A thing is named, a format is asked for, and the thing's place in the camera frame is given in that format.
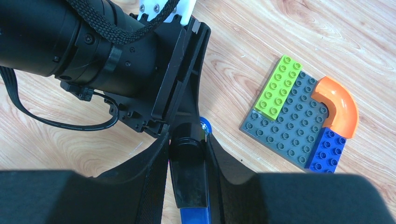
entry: duplo block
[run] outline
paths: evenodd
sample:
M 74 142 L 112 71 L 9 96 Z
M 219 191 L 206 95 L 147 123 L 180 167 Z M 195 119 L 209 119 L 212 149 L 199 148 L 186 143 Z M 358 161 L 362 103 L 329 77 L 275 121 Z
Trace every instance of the duplo block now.
M 316 83 L 301 71 L 275 121 L 251 110 L 241 130 L 304 168 L 329 115 L 324 104 L 310 97 Z
M 300 63 L 287 55 L 283 55 L 256 102 L 255 110 L 268 119 L 275 120 L 301 68 L 302 65 Z
M 334 173 L 346 142 L 330 128 L 322 128 L 305 168 L 317 173 Z

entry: light wood tabletop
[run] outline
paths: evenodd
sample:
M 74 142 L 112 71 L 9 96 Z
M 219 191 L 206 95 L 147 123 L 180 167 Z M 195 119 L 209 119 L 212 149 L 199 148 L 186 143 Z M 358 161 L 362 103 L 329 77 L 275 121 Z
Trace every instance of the light wood tabletop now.
M 114 0 L 138 12 L 137 0 Z M 212 29 L 199 92 L 200 114 L 223 148 L 254 171 L 302 172 L 239 130 L 279 58 L 287 54 L 316 79 L 331 76 L 355 98 L 360 123 L 336 173 L 359 174 L 396 217 L 396 2 L 392 0 L 198 0 L 193 15 Z M 110 118 L 101 98 L 81 102 L 53 77 L 17 72 L 33 114 L 72 124 Z M 12 104 L 4 84 L 1 169 L 73 169 L 97 176 L 147 148 L 153 138 L 119 122 L 98 132 L 47 126 Z M 179 224 L 168 177 L 164 224 Z

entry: gray baseplate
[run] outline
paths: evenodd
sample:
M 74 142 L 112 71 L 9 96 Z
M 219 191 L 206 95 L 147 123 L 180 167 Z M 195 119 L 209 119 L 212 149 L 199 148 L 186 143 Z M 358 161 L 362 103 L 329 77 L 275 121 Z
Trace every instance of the gray baseplate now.
M 317 80 L 301 71 L 275 121 L 251 110 L 241 130 L 304 169 L 325 119 L 323 103 L 311 98 Z

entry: orange lego piece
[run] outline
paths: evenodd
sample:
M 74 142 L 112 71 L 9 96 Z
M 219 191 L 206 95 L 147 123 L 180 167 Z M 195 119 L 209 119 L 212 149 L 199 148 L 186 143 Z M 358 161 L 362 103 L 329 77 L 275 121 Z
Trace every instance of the orange lego piece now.
M 318 81 L 311 97 L 329 109 L 329 117 L 323 127 L 328 127 L 347 139 L 355 136 L 359 111 L 351 93 L 343 85 L 326 76 Z

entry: lime green block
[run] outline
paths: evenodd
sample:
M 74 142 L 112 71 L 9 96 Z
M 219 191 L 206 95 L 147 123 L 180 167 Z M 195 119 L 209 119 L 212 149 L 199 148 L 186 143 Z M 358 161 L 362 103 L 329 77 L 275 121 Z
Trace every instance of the lime green block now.
M 301 69 L 300 63 L 283 55 L 261 93 L 255 110 L 268 119 L 275 120 Z

